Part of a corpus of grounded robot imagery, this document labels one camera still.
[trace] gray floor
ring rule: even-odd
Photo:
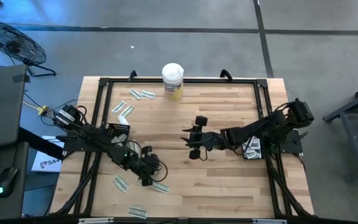
[[[266,29],[358,30],[358,1],[260,0]],[[0,21],[13,24],[100,27],[257,28],[251,0],[65,0],[6,1]],[[188,76],[215,77],[222,68],[234,77],[266,77],[258,34],[136,32],[25,32],[47,53],[56,77],[33,78],[28,94],[57,106],[78,97],[85,75],[159,75],[168,62]],[[304,138],[306,175],[317,215],[358,220],[358,181],[345,184],[355,160],[338,121],[321,118],[358,90],[358,36],[268,35],[274,76],[284,78],[290,100],[308,102],[316,121]],[[0,53],[0,65],[11,65]],[[21,125],[38,135],[62,132],[41,124],[28,107]],[[35,152],[29,155],[29,165]],[[55,174],[28,171],[24,213],[43,215]]]

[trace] fan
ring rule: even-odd
[[[30,75],[33,77],[56,75],[55,71],[40,66],[40,64],[47,60],[47,54],[39,44],[17,29],[2,22],[0,22],[0,51],[23,62],[27,66],[36,66],[52,72],[34,75],[32,71],[28,69]]]

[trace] computer mouse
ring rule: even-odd
[[[5,168],[0,174],[0,197],[8,197],[13,192],[14,181],[18,169],[15,167]]]

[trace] yellow wire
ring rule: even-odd
[[[28,102],[26,102],[26,101],[23,101],[23,103],[24,103],[25,105],[31,107],[31,108],[34,108],[34,109],[38,110],[38,107],[35,107],[35,106],[31,105],[30,103],[28,103]]]

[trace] wooden tabletop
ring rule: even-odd
[[[84,77],[78,105],[87,107],[91,120],[100,77]],[[288,101],[284,81],[268,80],[273,109]],[[156,99],[135,99],[128,91],[147,90]],[[101,122],[106,88],[103,91],[98,124]],[[137,176],[113,164],[103,154],[93,201],[94,217],[128,217],[130,205],[147,210],[148,217],[203,218],[268,218],[273,217],[267,170],[264,160],[245,161],[231,151],[212,150],[208,160],[190,160],[190,149],[180,137],[187,137],[182,129],[191,128],[195,118],[203,115],[208,125],[203,131],[244,126],[258,119],[254,87],[247,84],[184,84],[183,98],[169,101],[163,96],[161,83],[116,83],[112,88],[110,111],[121,101],[135,109],[127,116],[131,126],[129,139],[142,146],[150,145],[153,152],[168,166],[168,194],[136,183]],[[119,123],[117,115],[109,112],[109,123]],[[62,164],[51,212],[57,211],[69,199],[80,179],[84,153],[76,152]],[[283,155],[288,188],[304,208],[313,213],[303,166],[293,155]],[[122,193],[112,182],[120,175],[129,190]],[[164,175],[162,170],[156,179]],[[85,190],[83,207],[88,188]],[[278,190],[283,209],[282,194]]]

